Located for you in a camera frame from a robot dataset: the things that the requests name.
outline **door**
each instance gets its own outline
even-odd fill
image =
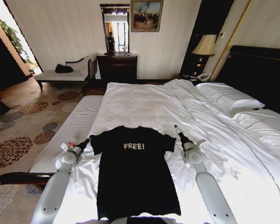
[[[0,90],[26,80],[27,77],[0,38]]]

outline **black bag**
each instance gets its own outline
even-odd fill
[[[74,71],[70,66],[64,66],[62,64],[57,64],[55,68],[56,73],[70,73]]]

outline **lamp shade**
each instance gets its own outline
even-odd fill
[[[214,55],[216,36],[215,34],[203,35],[192,53],[196,55]]]

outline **patterned carpet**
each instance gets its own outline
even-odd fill
[[[27,172],[82,99],[81,84],[43,84],[30,78],[0,91],[11,108],[0,116],[0,175]],[[32,185],[0,186],[0,224],[30,223],[40,191]]]

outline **table lamp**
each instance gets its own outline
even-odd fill
[[[205,67],[209,56],[215,54],[216,34],[203,35],[197,47],[192,51],[192,54],[199,55],[198,60],[193,64],[193,75],[201,73]]]

